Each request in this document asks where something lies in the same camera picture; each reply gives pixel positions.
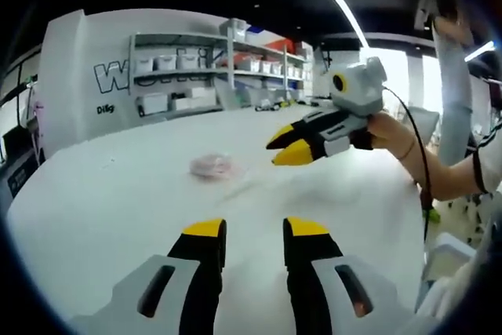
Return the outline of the person's right hand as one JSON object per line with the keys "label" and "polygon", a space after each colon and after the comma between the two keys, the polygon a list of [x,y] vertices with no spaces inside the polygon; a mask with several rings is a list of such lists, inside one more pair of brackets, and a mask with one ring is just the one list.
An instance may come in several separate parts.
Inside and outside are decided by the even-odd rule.
{"label": "person's right hand", "polygon": [[385,112],[372,115],[367,129],[371,134],[372,147],[386,149],[399,161],[406,158],[416,144],[416,137],[410,128]]}

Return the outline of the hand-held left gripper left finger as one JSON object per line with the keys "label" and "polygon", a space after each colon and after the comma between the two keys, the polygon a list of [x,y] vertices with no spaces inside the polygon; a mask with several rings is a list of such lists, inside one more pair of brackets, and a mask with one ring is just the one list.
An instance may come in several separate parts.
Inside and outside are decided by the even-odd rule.
{"label": "hand-held left gripper left finger", "polygon": [[108,304],[71,320],[76,334],[211,334],[214,331],[227,222],[182,230],[166,255],[154,255],[112,289]]}

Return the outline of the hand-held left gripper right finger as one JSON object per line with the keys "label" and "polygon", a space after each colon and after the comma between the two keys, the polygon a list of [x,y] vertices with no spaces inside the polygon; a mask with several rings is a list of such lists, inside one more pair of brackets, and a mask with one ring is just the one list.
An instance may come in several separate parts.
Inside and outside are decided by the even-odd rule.
{"label": "hand-held left gripper right finger", "polygon": [[296,333],[433,332],[433,318],[403,306],[395,285],[360,258],[342,254],[321,224],[285,218],[283,244]]}

